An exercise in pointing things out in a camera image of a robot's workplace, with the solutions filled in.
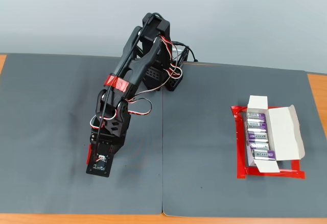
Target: gray table mat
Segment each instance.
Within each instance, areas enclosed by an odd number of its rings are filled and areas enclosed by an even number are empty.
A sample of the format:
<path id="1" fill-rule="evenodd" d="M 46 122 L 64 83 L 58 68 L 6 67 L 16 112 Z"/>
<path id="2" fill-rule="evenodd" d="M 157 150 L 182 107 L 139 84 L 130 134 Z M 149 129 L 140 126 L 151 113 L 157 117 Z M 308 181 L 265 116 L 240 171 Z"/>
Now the gray table mat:
<path id="1" fill-rule="evenodd" d="M 304 71 L 185 65 L 174 92 L 163 93 L 163 211 L 170 216 L 327 217 L 327 142 Z M 295 106 L 306 180 L 237 179 L 231 106 L 267 95 L 269 106 Z"/>
<path id="2" fill-rule="evenodd" d="M 89 121 L 118 58 L 20 55 L 0 76 L 0 212 L 162 211 L 162 91 L 144 95 L 109 178 L 87 175 Z M 146 89 L 141 85 L 139 90 Z M 147 111 L 139 102 L 130 106 Z"/>

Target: wooden table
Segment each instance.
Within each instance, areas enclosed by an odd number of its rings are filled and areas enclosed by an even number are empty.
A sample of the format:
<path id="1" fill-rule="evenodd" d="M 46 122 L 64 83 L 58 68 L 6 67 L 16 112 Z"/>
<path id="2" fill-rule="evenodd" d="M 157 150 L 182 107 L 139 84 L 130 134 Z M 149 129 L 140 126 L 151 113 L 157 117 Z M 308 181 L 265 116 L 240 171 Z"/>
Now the wooden table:
<path id="1" fill-rule="evenodd" d="M 0 56 L 0 73 L 6 56 Z M 321 123 L 327 135 L 327 76 L 308 74 L 312 93 L 317 105 Z M 194 217 L 169 217 L 161 215 L 50 215 L 50 214 L 0 214 L 0 224 L 14 223 L 248 223 L 248 224 L 275 224 L 275 223 L 327 223 L 321 218 L 194 218 Z"/>

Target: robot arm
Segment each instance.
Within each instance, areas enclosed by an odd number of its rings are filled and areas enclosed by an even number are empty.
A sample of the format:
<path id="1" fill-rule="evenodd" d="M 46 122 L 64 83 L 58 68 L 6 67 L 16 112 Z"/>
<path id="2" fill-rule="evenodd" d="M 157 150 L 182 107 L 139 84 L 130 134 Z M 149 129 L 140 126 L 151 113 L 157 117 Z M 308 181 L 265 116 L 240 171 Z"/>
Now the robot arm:
<path id="1" fill-rule="evenodd" d="M 142 42 L 142 49 L 137 46 L 138 41 Z M 96 115 L 90 122 L 86 173 L 109 177 L 114 154 L 124 145 L 129 127 L 131 111 L 128 111 L 128 103 L 135 101 L 141 81 L 150 90 L 160 90 L 165 85 L 171 91 L 181 81 L 182 73 L 171 68 L 172 46 L 168 42 L 170 23 L 157 13 L 148 13 L 143 19 L 143 27 L 136 27 L 132 32 L 117 68 L 104 83 L 106 89 L 98 95 Z M 184 54 L 187 60 L 188 50 Z M 175 65 L 181 69 L 182 62 L 177 60 Z M 129 70 L 132 75 L 125 80 Z"/>

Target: red tape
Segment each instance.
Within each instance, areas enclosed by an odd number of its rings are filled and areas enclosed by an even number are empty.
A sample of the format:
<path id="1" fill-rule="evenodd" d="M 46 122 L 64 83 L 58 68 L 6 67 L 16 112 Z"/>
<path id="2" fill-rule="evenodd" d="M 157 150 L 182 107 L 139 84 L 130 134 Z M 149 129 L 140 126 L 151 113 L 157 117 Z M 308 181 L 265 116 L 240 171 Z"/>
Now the red tape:
<path id="1" fill-rule="evenodd" d="M 291 169 L 279 169 L 277 173 L 261 173 L 257 167 L 246 166 L 245 132 L 242 112 L 246 112 L 247 107 L 233 106 L 231 108 L 236 123 L 236 149 L 237 149 L 237 179 L 245 179 L 246 176 L 258 177 L 286 177 L 305 179 L 306 173 L 300 170 L 300 161 L 291 160 Z"/>
<path id="2" fill-rule="evenodd" d="M 92 152 L 92 145 L 90 144 L 88 146 L 88 153 L 87 153 L 86 165 L 88 165 L 88 162 L 90 160 L 91 152 Z"/>
<path id="3" fill-rule="evenodd" d="M 122 92 L 126 91 L 128 84 L 129 83 L 127 81 L 112 75 L 109 75 L 106 82 L 104 83 L 104 85 L 112 86 Z"/>

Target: purple battery label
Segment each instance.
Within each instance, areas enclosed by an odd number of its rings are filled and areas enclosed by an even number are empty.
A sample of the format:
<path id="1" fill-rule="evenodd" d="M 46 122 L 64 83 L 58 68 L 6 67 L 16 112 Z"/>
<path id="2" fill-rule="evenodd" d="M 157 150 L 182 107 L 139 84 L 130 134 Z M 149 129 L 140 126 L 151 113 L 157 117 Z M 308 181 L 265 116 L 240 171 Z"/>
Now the purple battery label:
<path id="1" fill-rule="evenodd" d="M 267 132 L 267 124 L 262 122 L 248 122 L 247 130 L 252 132 Z"/>
<path id="2" fill-rule="evenodd" d="M 248 122 L 266 122 L 266 115 L 263 113 L 247 113 Z"/>
<path id="3" fill-rule="evenodd" d="M 268 142 L 268 135 L 267 133 L 261 132 L 248 132 L 248 140 L 257 142 Z"/>
<path id="4" fill-rule="evenodd" d="M 269 144 L 267 142 L 250 142 L 250 148 L 269 150 Z"/>
<path id="5" fill-rule="evenodd" d="M 260 149 L 252 150 L 254 159 L 262 159 L 262 160 L 276 160 L 274 151 L 266 151 Z"/>

